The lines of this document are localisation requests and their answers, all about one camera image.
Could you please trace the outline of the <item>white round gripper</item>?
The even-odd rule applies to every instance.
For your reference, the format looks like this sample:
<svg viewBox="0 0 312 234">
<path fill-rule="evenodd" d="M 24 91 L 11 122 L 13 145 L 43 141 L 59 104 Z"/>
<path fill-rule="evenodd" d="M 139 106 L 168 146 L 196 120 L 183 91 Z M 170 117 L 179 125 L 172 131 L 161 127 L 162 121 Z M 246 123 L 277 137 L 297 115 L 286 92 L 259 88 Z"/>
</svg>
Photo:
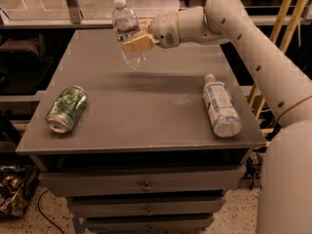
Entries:
<svg viewBox="0 0 312 234">
<path fill-rule="evenodd" d="M 144 34 L 123 42 L 121 47 L 125 53 L 147 52 L 156 45 L 164 49 L 179 45 L 177 11 L 162 12 L 153 20 L 140 19 L 138 25 Z"/>
</svg>

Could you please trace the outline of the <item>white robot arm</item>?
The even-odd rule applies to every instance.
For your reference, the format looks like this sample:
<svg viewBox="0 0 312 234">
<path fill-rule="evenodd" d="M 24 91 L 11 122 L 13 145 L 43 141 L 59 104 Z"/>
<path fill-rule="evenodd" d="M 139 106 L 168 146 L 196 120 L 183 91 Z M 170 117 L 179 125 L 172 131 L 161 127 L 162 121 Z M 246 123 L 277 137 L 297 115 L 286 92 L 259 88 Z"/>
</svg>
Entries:
<svg viewBox="0 0 312 234">
<path fill-rule="evenodd" d="M 252 22 L 241 0 L 164 12 L 122 43 L 126 52 L 229 40 L 281 131 L 264 155 L 256 234 L 312 234 L 312 81 Z"/>
</svg>

